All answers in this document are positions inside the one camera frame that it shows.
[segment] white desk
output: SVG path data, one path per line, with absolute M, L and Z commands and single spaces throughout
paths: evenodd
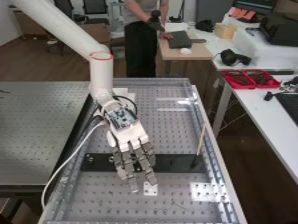
M 288 81 L 292 77 L 274 76 L 279 81 Z M 298 126 L 275 97 L 268 102 L 263 100 L 267 91 L 280 92 L 278 89 L 234 90 L 224 83 L 212 132 L 216 136 L 232 93 L 298 184 Z
M 207 48 L 207 50 L 210 51 L 210 53 L 212 54 L 212 56 L 215 57 L 212 59 L 212 64 L 215 66 L 216 71 L 222 71 L 222 70 L 232 70 L 232 69 L 262 69 L 262 70 L 284 70 L 283 68 L 278 67 L 278 66 L 256 66 L 252 62 L 250 63 L 250 65 L 243 65 L 243 64 L 236 64 L 235 66 L 227 66 L 222 63 L 220 61 L 220 56 L 219 53 L 226 50 L 226 49 L 231 49 L 235 53 L 238 54 L 243 54 L 243 52 L 240 52 L 235 47 L 234 44 L 231 42 L 231 40 L 224 40 L 218 38 L 214 33 L 207 33 L 199 30 L 194 30 L 193 31 L 197 38 L 198 39 L 206 39 L 206 43 L 204 46 Z

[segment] transparent acrylic box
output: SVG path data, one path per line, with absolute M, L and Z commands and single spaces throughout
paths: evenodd
M 114 87 L 135 93 L 155 154 L 194 155 L 206 120 L 189 80 L 115 79 Z M 86 153 L 110 153 L 105 133 L 105 128 L 97 129 L 63 169 L 40 223 L 239 223 L 242 210 L 235 211 L 227 194 L 210 129 L 203 137 L 203 172 L 157 173 L 157 196 L 145 195 L 142 173 L 137 174 L 139 191 L 130 193 L 115 173 L 79 171 Z

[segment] robotic arm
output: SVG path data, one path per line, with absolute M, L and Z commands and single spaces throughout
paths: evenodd
M 138 191 L 131 154 L 135 154 L 149 183 L 157 178 L 153 147 L 141 122 L 131 110 L 113 97 L 113 55 L 49 0 L 12 0 L 16 7 L 90 62 L 90 94 L 101 105 L 101 115 L 109 123 L 106 138 L 114 156 L 118 176 Z

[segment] red tray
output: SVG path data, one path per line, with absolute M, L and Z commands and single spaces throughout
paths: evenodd
M 220 75 L 232 89 L 255 89 L 255 82 L 250 79 L 243 71 L 222 71 Z
M 248 76 L 248 78 L 254 81 L 255 83 L 255 86 L 256 88 L 259 89 L 275 89 L 275 88 L 279 88 L 280 86 L 280 82 L 278 82 L 272 76 L 262 71 L 262 70 L 246 70 L 244 71 L 244 74 Z M 264 84 L 259 84 L 255 79 L 259 79 L 259 78 L 264 78 L 267 81 Z

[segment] black office chair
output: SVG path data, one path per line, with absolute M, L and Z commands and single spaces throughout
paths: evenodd
M 83 9 L 85 15 L 86 15 L 85 24 L 105 23 L 106 25 L 109 25 L 107 19 L 105 19 L 105 18 L 90 19 L 87 17 L 87 15 L 107 14 L 106 1 L 105 0 L 83 0 L 82 3 L 83 3 L 82 9 Z
M 75 22 L 81 23 L 86 21 L 86 16 L 73 15 L 73 5 L 70 0 L 54 0 L 54 6 L 62 11 L 62 13 Z M 46 52 L 49 53 L 50 48 L 57 47 L 59 55 L 63 55 L 63 46 L 65 44 L 46 31 L 49 36 Z
M 54 0 L 54 6 L 62 11 L 62 13 L 75 22 L 83 22 L 86 20 L 86 16 L 73 15 L 73 5 L 70 0 Z

